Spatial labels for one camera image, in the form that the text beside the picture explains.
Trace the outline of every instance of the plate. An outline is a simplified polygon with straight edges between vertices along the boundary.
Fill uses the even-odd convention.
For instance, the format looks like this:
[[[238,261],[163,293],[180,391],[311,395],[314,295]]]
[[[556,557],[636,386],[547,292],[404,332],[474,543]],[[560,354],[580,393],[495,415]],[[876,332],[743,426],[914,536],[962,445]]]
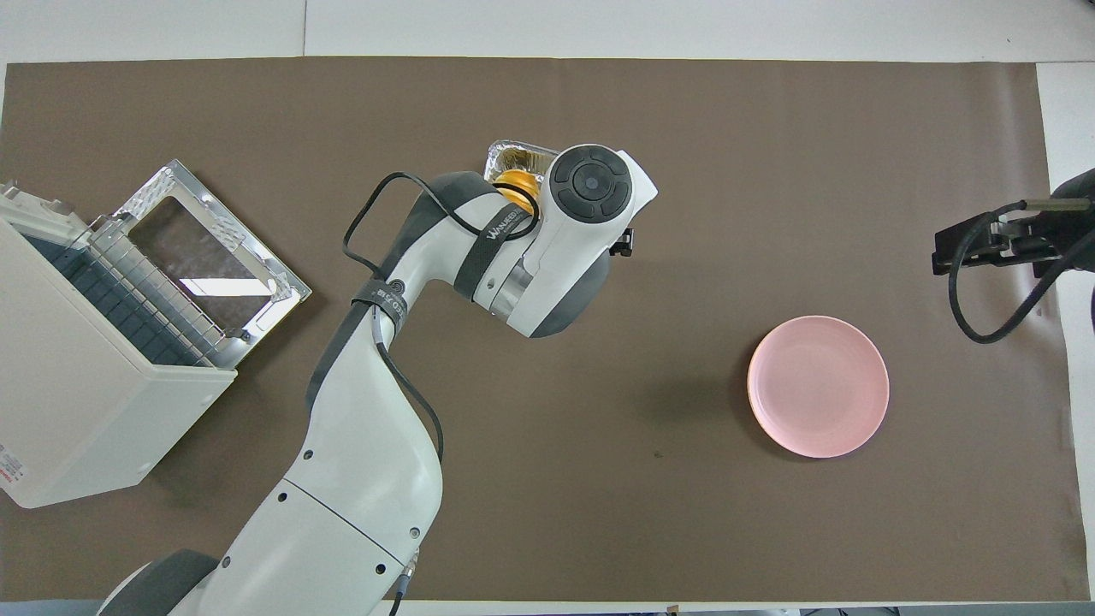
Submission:
[[[749,362],[748,387],[764,432],[811,458],[858,449],[889,405],[889,375],[878,349],[833,317],[798,317],[769,333]]]

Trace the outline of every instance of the white floor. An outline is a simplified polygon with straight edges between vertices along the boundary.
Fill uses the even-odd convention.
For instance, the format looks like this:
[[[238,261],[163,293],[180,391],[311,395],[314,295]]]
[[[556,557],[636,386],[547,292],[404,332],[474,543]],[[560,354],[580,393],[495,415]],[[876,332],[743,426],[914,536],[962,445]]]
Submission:
[[[1056,186],[1095,165],[1093,32],[1095,5],[1082,0],[0,0],[0,74],[7,63],[25,61],[301,55],[1039,62],[1049,176]],[[1058,282],[1088,574],[1095,586],[1093,286],[1095,275],[1082,272]],[[401,614],[666,607],[407,602]],[[681,611],[763,607],[773,606],[682,604]],[[374,614],[381,616],[381,609],[387,613],[388,607]]]

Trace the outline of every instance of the velcro strap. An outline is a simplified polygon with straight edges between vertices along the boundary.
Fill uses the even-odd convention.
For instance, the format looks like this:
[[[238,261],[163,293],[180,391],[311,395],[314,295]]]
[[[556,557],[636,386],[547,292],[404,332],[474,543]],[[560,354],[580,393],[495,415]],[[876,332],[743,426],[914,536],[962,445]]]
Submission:
[[[361,288],[354,293],[350,303],[360,301],[380,307],[388,315],[388,318],[395,324],[395,334],[403,327],[403,322],[407,317],[407,302],[391,284],[378,278],[371,278],[361,284]]]
[[[483,232],[475,237],[472,248],[464,256],[464,261],[460,264],[457,271],[457,279],[452,282],[452,288],[464,295],[469,301],[475,300],[475,289],[479,288],[480,280],[486,274],[487,267],[494,261],[494,257],[502,249],[509,233],[529,217],[529,212],[517,204],[509,204],[498,210],[491,222],[483,228]]]

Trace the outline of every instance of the barcode label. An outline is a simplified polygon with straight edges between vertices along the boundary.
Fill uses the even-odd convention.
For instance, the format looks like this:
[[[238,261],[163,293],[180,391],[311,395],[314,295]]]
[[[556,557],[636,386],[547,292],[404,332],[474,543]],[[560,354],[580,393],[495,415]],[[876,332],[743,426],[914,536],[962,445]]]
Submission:
[[[18,484],[20,479],[26,477],[26,467],[19,462],[11,450],[0,443],[0,479],[8,484]]]

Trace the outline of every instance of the brown paper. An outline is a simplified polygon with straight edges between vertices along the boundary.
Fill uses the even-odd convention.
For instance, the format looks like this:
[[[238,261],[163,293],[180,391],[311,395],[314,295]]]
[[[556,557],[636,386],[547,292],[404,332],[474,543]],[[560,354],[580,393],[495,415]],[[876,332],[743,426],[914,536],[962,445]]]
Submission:
[[[346,224],[388,172],[482,168],[498,138],[626,149],[661,194],[560,336],[441,284],[415,306],[393,353],[448,451],[415,597],[1087,598],[1053,304],[975,345],[929,261],[935,231],[1047,193],[1033,66],[456,58],[9,68],[0,177],[91,219],[178,158],[315,294],[140,486],[0,498],[0,596],[102,597],[177,548],[221,555],[297,453],[366,277]],[[361,249],[413,197],[385,193]],[[1030,284],[964,277],[982,329]],[[875,438],[822,462],[765,437],[744,381],[811,314],[862,329],[891,382]]]

